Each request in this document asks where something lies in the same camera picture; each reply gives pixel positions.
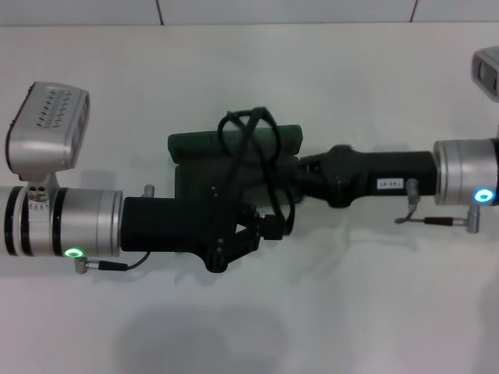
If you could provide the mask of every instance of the black cable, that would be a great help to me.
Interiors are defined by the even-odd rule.
[[[128,265],[126,263],[115,263],[114,261],[101,260],[98,262],[99,270],[110,270],[110,271],[128,271],[135,269],[136,267],[142,265],[144,261],[150,256],[150,252],[147,252],[139,261]]]
[[[136,267],[142,265],[149,256],[150,256],[150,252],[146,253],[139,261],[137,261],[136,263],[133,263],[132,265],[128,265],[127,270],[132,270],[132,269],[135,269]]]
[[[241,117],[249,117],[248,122],[244,124],[240,119]],[[275,150],[273,155],[269,159],[265,157],[261,145],[253,136],[253,133],[260,121],[266,122],[271,127],[275,138]],[[224,138],[224,127],[229,122],[234,124],[242,132],[241,141],[239,142],[239,146],[236,148],[234,153],[229,150]],[[285,221],[285,234],[290,234],[295,221],[296,206],[289,188],[285,185],[285,183],[282,182],[282,180],[279,178],[278,173],[276,172],[276,161],[281,155],[282,143],[281,136],[278,131],[278,125],[272,117],[271,113],[266,108],[254,108],[251,111],[228,112],[227,115],[219,122],[217,134],[218,141],[221,144],[221,148],[227,155],[229,155],[233,159],[233,162],[229,169],[227,178],[225,179],[224,187],[222,188],[221,194],[218,197],[218,203],[215,204],[214,214],[208,225],[209,229],[212,228],[212,225],[216,222],[219,214],[223,211],[221,209],[222,204],[226,203],[228,196],[230,195],[230,188],[232,187],[232,183],[237,171],[239,170],[239,167],[242,164],[253,164],[251,162],[244,161],[248,144],[249,142],[251,142],[253,148],[257,152],[260,166],[262,167],[264,181],[267,187],[269,199],[271,201],[272,210],[274,211],[274,214],[277,218]],[[281,206],[278,202],[276,194],[276,183],[278,187],[284,191],[286,199],[288,200],[289,215],[287,218],[284,217]]]

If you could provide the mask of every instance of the robotic arm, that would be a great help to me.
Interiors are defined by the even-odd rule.
[[[495,101],[498,71],[499,48],[474,54],[473,81]],[[216,139],[225,155],[225,163],[217,164],[223,182],[202,188],[195,199],[157,199],[152,186],[146,186],[142,197],[124,200],[121,191],[60,187],[55,173],[76,166],[89,112],[85,90],[41,82],[29,89],[5,141],[7,164],[26,184],[0,187],[1,254],[67,256],[75,259],[78,273],[85,273],[131,270],[151,252],[191,252],[218,273],[257,250],[261,239],[290,235],[301,196],[323,199],[334,208],[346,208],[363,196],[408,196],[409,212],[395,223],[460,225],[470,233],[479,230],[480,207],[499,204],[499,139],[437,141],[433,152],[360,153],[334,146],[298,160],[290,156],[297,149],[284,156],[282,151],[293,148],[286,129],[299,126],[277,126],[265,108],[229,112],[221,120]],[[259,121],[271,128],[259,132]],[[223,132],[228,122],[240,130],[234,138],[237,146],[230,144],[234,135]],[[273,139],[271,150],[262,146],[266,140],[261,134]],[[190,146],[195,154],[203,142]],[[242,197],[240,174],[245,182],[266,187],[274,214],[260,216],[256,205]],[[175,177],[180,180],[179,168]],[[281,211],[279,193],[288,201],[288,217]],[[415,219],[421,196],[435,196],[438,205],[468,206],[468,215]],[[243,229],[237,231],[238,225]],[[134,265],[88,259],[120,251],[146,255]]]

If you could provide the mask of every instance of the sticker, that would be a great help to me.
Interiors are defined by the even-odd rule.
[[[403,189],[404,178],[383,178],[377,180],[377,189]]]

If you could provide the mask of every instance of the blue led ring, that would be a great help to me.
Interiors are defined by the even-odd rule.
[[[478,203],[486,203],[494,198],[494,193],[489,189],[480,189],[476,191],[475,201]]]

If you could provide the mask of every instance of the cable connector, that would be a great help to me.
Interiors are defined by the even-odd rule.
[[[128,265],[126,263],[115,263],[113,261],[100,260],[99,270],[127,271]]]
[[[262,219],[260,229],[265,240],[282,240],[286,232],[286,220],[268,214]]]
[[[396,224],[404,224],[412,220],[412,215],[417,211],[421,196],[419,194],[419,183],[417,179],[408,179],[405,183],[405,191],[407,192],[407,200],[409,202],[409,212],[405,217],[395,219]]]
[[[424,218],[412,218],[411,214],[408,214],[406,218],[399,218],[399,220],[404,220],[404,222],[416,222],[420,224],[432,224],[436,226],[460,226],[466,228],[466,231],[470,234],[477,234],[480,231],[480,206],[477,204],[472,204],[469,206],[468,215],[466,218],[460,217],[424,217]]]

